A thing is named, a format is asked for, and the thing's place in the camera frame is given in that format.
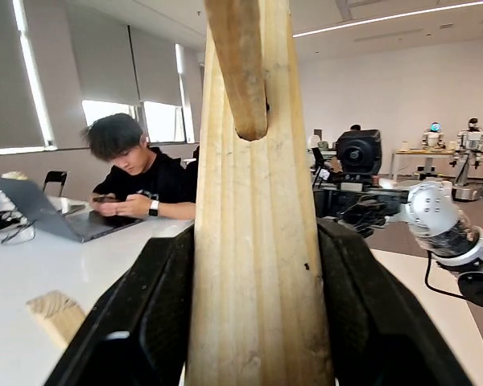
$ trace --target young man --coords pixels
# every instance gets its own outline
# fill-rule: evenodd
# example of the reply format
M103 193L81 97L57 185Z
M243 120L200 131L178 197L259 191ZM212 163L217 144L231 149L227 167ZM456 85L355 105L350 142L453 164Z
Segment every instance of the young man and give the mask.
M158 147L150 148L132 117L120 113L99 119L83 137L95 157L113 164L93 189L95 211L103 216L195 218L196 193L185 170Z

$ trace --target black hair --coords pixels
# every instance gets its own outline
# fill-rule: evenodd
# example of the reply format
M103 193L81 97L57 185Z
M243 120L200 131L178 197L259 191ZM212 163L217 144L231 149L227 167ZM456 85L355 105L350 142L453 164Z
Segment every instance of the black hair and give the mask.
M124 113L98 119L82 130L91 154L107 162L138 146L142 135L139 123Z

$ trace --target smartwatch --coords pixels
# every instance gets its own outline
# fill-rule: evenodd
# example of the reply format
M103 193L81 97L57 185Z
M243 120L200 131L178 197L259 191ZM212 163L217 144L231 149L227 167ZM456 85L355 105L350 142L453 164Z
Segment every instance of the smartwatch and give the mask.
M159 201L153 199L151 203L151 208L148 210L149 216L157 216L159 214Z

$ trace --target black chair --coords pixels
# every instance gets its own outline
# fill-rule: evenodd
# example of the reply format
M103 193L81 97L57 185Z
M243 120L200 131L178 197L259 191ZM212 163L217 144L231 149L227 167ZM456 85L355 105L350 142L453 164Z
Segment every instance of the black chair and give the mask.
M68 177L67 171L55 171L50 170L45 177L45 183L43 185L43 191L47 189L49 183L59 183L61 188L59 190L59 197L63 195L64 184L66 183L66 178Z
M316 181L320 177L321 170L329 171L329 168L326 166L324 156L320 152L318 147L312 147L313 157L315 158L315 180L313 181L313 188L315 188Z

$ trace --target black t-shirt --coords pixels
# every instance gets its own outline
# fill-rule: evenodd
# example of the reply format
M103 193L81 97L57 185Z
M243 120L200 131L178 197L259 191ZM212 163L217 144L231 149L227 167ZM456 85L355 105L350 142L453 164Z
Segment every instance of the black t-shirt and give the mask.
M93 189L93 193L114 193L120 201L125 201L128 195L143 194L162 203L194 203L195 189L179 160L161 153L158 147L151 150L157 157L149 170L130 175L113 166L104 182Z

